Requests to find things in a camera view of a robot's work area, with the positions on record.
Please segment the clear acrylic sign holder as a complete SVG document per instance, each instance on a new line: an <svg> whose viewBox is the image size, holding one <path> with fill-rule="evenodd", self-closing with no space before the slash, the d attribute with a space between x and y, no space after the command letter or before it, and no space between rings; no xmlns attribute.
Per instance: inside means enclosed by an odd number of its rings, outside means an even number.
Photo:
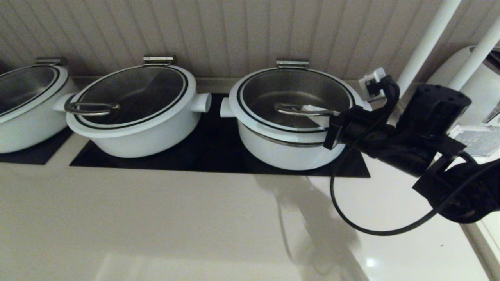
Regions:
<svg viewBox="0 0 500 281"><path fill-rule="evenodd" d="M449 136L466 145L464 151L473 157L487 158L500 150L500 127L460 126L451 129Z"/></svg>

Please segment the white pot with steel insert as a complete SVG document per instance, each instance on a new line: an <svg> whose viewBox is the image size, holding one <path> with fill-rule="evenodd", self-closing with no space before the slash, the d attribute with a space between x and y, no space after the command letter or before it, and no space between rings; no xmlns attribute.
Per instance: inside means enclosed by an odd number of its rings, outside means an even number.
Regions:
<svg viewBox="0 0 500 281"><path fill-rule="evenodd" d="M222 118L234 117L229 107L229 96L221 102L220 116ZM254 157L273 167L303 171L322 167L337 158L328 154L329 150L324 148L323 142L312 144L282 142L260 135L238 120L237 124L245 148Z"/></svg>

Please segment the white toaster appliance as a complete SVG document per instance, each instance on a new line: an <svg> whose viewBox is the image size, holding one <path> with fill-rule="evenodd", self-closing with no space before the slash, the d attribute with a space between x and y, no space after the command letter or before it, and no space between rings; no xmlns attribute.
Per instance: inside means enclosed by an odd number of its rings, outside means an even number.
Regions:
<svg viewBox="0 0 500 281"><path fill-rule="evenodd" d="M474 48L468 46L453 54L426 83L448 85ZM461 126L500 127L500 47L490 51L460 91L472 101L458 121Z"/></svg>

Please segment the glass lid with white rim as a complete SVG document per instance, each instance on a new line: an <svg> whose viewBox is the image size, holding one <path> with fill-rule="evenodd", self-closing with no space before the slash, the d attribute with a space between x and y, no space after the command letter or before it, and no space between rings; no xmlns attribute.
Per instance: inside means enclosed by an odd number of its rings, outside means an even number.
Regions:
<svg viewBox="0 0 500 281"><path fill-rule="evenodd" d="M195 94L194 76L166 64L145 64L106 75L69 98L64 110L90 130L128 130L170 117Z"/></svg>
<svg viewBox="0 0 500 281"><path fill-rule="evenodd" d="M0 75L0 124L73 88L65 66L38 64Z"/></svg>
<svg viewBox="0 0 500 281"><path fill-rule="evenodd" d="M314 69L271 68L239 80L228 98L231 115L244 126L282 142L324 142L327 130L307 117L277 112L276 103L312 105L344 112L354 105L370 106L346 82Z"/></svg>

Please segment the small black induction mat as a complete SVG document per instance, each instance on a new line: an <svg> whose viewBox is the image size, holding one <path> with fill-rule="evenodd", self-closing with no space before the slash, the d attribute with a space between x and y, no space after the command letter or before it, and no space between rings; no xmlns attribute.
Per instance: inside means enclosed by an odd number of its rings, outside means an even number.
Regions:
<svg viewBox="0 0 500 281"><path fill-rule="evenodd" d="M66 127L54 136L27 149L0 153L0 162L45 165L71 135L73 131Z"/></svg>

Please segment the white round pole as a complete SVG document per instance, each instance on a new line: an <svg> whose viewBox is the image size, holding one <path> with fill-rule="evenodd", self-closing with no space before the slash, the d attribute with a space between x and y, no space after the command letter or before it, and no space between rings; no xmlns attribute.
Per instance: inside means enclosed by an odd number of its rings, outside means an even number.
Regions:
<svg viewBox="0 0 500 281"><path fill-rule="evenodd" d="M451 79L448 88L455 91L461 90L498 41L500 41L500 15L498 15L484 37L475 46L470 56Z"/></svg>
<svg viewBox="0 0 500 281"><path fill-rule="evenodd" d="M439 41L439 38L445 31L460 3L461 0L443 0L441 2L439 9L432 18L432 21L398 78L401 96L409 89L409 86L414 81L421 67L436 46L436 43Z"/></svg>

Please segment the large black induction mat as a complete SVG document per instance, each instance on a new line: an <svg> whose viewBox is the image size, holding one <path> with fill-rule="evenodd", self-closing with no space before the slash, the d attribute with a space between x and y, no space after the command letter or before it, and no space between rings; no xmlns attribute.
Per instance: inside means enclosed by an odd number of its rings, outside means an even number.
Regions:
<svg viewBox="0 0 500 281"><path fill-rule="evenodd" d="M331 176L335 161L305 171L272 167L254 157L243 145L236 119L222 119L220 105L228 94L214 94L209 112L182 142L143 158L118 158L88 142L70 163L72 167L201 171L233 174Z"/></svg>

